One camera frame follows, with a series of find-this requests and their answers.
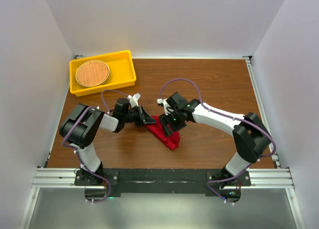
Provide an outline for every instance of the red fabric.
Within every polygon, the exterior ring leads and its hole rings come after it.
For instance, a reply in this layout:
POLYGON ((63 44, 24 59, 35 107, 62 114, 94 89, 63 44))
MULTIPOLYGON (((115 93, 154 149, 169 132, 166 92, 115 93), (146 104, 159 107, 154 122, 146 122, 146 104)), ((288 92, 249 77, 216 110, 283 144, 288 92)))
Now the red fabric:
POLYGON ((152 116, 152 117, 156 120, 156 123, 145 125, 147 129, 151 133, 153 133, 161 142, 163 142, 169 149, 174 150, 178 148, 178 144, 180 140, 179 132, 174 132, 169 137, 165 137, 164 130, 160 123, 159 117, 158 116, 152 116))

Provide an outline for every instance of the yellow container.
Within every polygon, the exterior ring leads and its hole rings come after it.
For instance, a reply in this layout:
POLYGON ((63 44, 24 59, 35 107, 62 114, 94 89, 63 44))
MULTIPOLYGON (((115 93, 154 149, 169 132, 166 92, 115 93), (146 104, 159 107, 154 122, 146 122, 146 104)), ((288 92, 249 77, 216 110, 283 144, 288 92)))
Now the yellow container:
POLYGON ((87 58, 79 58, 70 61, 70 92, 76 96, 102 92, 105 89, 116 89, 132 86, 135 84, 136 75, 134 71, 132 55, 129 50, 107 53, 87 58), (75 73, 78 68, 90 60, 100 60, 110 68, 110 76, 105 83, 95 87, 83 87, 76 81, 75 73))

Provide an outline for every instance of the brown wooden tabletop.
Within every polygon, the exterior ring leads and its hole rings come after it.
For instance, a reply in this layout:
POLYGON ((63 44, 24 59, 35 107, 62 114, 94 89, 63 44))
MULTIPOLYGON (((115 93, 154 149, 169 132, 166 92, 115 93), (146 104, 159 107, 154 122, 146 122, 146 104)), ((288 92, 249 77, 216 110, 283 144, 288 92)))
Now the brown wooden tabletop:
MULTIPOLYGON (((134 59, 137 81, 121 88, 126 94, 140 93, 139 103, 150 115, 160 115, 157 106, 161 87, 167 81, 184 77, 193 80, 209 105, 234 113, 259 113, 245 60, 225 59, 134 59)), ((188 100, 198 98, 188 82, 173 82, 166 87, 163 98, 179 92, 188 100)), ((120 94, 106 92, 105 99, 114 107, 120 94)), ((68 93, 60 123, 78 103, 100 106, 106 111, 100 93, 76 97, 68 93)), ((56 134, 48 162, 50 168, 78 168, 73 151, 61 145, 56 134)), ((94 139, 96 153, 105 168, 222 168, 236 152, 228 134, 207 125, 187 123, 180 130, 179 148, 171 151, 146 128, 126 124, 120 133, 100 129, 94 139)), ((252 168, 273 168, 271 158, 263 158, 252 168)))

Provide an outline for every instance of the wooden disc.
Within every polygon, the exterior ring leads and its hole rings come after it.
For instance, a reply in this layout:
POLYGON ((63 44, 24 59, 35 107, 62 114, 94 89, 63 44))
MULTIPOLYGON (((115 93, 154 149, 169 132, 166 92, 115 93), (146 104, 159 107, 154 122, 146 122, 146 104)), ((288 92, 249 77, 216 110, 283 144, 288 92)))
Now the wooden disc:
POLYGON ((76 81, 84 87, 94 87, 104 83, 110 75, 108 65, 100 60, 83 63, 75 73, 76 81))

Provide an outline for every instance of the white backdrop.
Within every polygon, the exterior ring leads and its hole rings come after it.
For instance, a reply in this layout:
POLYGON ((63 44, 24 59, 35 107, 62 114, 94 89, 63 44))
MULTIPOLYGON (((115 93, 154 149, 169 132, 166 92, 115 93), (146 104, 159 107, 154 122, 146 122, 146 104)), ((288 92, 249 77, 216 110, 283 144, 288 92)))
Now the white backdrop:
POLYGON ((319 0, 285 0, 253 56, 283 167, 308 229, 319 228, 319 0))
POLYGON ((68 87, 71 51, 45 0, 0 0, 0 228, 18 228, 68 87))
POLYGON ((284 0, 47 0, 72 53, 252 55, 284 0))

